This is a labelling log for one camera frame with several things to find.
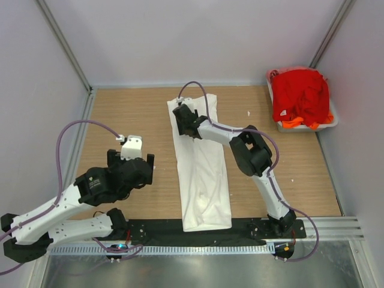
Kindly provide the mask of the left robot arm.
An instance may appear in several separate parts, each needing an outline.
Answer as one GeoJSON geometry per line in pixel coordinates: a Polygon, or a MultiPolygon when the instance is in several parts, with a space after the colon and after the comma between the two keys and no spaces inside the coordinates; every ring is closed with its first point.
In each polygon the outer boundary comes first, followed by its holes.
{"type": "Polygon", "coordinates": [[[7,213],[1,229],[10,238],[3,243],[5,257],[27,263],[45,255],[60,244],[95,238],[120,240],[128,230],[123,212],[113,208],[85,220],[70,218],[105,203],[129,197],[133,189],[152,184],[153,154],[122,160],[115,150],[107,152],[107,167],[92,167],[54,198],[23,215],[7,213]]]}

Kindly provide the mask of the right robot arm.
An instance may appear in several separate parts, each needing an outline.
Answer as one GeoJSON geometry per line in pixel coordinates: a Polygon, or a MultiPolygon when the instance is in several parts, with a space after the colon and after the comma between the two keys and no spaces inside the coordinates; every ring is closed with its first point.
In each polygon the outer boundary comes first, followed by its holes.
{"type": "Polygon", "coordinates": [[[256,127],[235,128],[199,116],[186,104],[172,110],[180,135],[210,140],[228,146],[239,170],[254,181],[266,204],[273,235],[285,237],[296,220],[294,210],[286,202],[274,175],[272,151],[265,142],[267,135],[256,127]]]}

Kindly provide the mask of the white t-shirt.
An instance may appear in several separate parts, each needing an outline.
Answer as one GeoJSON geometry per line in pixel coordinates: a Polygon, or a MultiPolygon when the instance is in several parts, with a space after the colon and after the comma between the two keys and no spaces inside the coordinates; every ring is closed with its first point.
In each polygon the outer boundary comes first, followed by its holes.
{"type": "Polygon", "coordinates": [[[179,179],[184,232],[232,227],[229,185],[223,146],[210,140],[179,135],[172,113],[176,99],[167,102],[179,179]]]}

